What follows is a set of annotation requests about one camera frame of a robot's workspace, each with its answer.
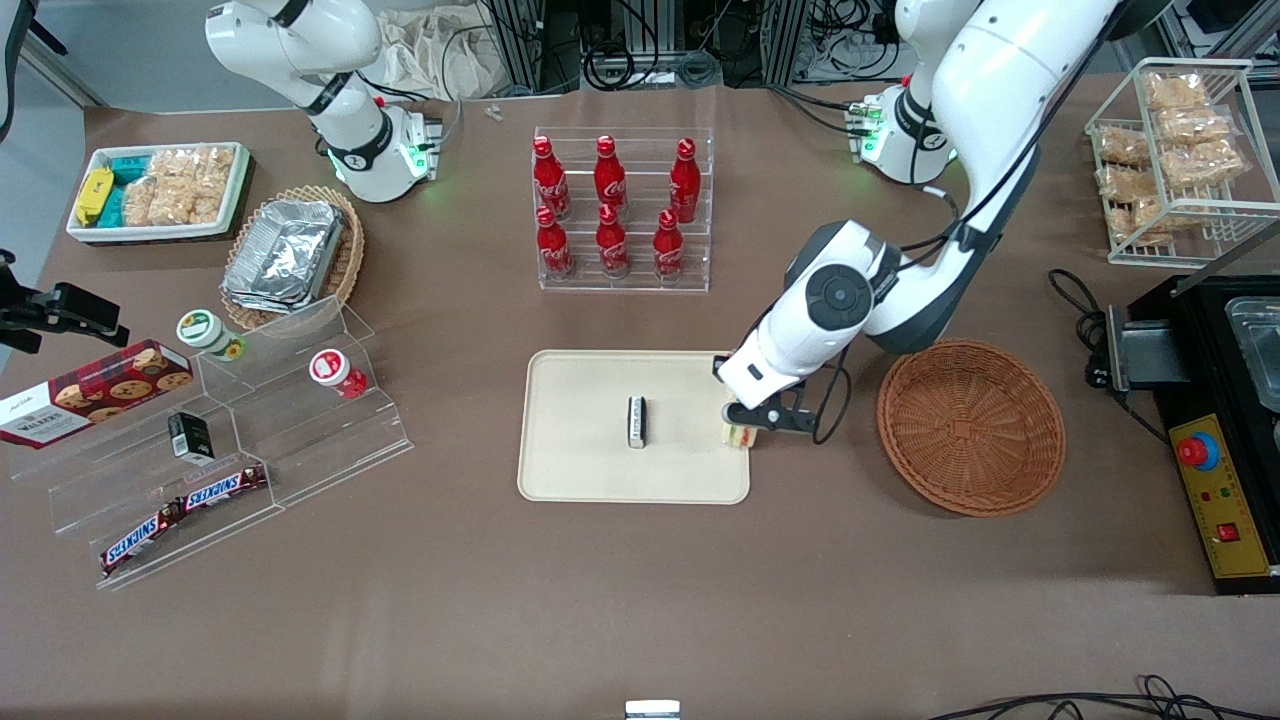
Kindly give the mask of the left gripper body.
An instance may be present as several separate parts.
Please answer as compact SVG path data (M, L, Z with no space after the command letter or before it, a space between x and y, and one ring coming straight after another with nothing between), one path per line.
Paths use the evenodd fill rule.
M748 410L763 406L769 398L806 379L805 374L778 370L764 354L760 336L748 334L728 356L717 356L712 374Z

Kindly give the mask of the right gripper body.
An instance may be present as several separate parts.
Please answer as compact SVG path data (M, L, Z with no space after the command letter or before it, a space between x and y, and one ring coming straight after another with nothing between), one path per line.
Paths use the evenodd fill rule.
M70 283L50 291L15 284L3 291L1 343L20 352L38 352L46 334L82 334L124 348L131 331L119 323L120 307Z

